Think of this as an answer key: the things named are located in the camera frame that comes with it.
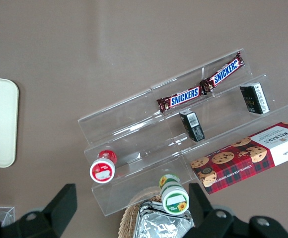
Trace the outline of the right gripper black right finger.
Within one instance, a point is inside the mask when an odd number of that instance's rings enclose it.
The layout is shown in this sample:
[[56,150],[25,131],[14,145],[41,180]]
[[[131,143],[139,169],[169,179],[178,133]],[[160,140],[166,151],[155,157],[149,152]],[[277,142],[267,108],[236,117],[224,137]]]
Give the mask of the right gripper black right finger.
[[189,184],[189,210],[195,226],[186,238],[247,238],[248,224],[210,204],[198,183]]

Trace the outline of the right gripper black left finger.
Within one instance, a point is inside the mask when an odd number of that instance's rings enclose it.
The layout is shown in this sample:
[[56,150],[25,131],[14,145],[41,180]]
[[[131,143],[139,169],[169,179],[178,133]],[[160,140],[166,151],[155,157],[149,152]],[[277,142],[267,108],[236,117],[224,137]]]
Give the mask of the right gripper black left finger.
[[59,238],[77,210],[76,185],[66,184],[42,210],[3,228],[5,238]]

